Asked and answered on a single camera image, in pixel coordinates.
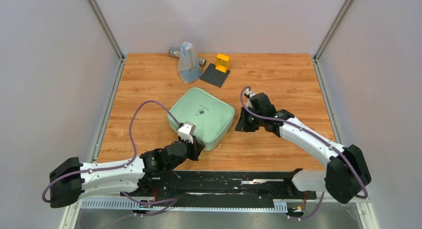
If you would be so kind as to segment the mint green medicine kit case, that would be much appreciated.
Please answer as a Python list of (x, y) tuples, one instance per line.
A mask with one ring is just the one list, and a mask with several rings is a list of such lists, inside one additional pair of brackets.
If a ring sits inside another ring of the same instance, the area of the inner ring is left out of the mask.
[(194, 136), (213, 150), (231, 127), (235, 109), (200, 88), (190, 88), (170, 108), (170, 113), (181, 123), (195, 125)]

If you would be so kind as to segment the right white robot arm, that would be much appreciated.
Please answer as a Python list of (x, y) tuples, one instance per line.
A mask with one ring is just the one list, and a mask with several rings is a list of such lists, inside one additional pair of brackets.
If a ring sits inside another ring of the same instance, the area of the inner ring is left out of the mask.
[(265, 129), (287, 140), (313, 158), (323, 171), (296, 169), (284, 184), (287, 196), (296, 198), (305, 191), (329, 193), (337, 202), (347, 204), (354, 198), (368, 198), (372, 181), (362, 150), (327, 139), (306, 126), (287, 110), (276, 110), (265, 93), (254, 93), (249, 86), (240, 93), (242, 104), (235, 131), (255, 132)]

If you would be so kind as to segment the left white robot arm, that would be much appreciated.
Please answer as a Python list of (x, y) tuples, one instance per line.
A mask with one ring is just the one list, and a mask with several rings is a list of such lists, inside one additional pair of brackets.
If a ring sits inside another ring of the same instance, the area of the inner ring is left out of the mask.
[(196, 138), (193, 141), (179, 138), (134, 159), (82, 163), (78, 157), (71, 157), (50, 172), (50, 183), (42, 193), (42, 200), (51, 208), (62, 208), (92, 195), (136, 191), (146, 196), (152, 191), (153, 177), (174, 170), (187, 159), (197, 161), (204, 148)]

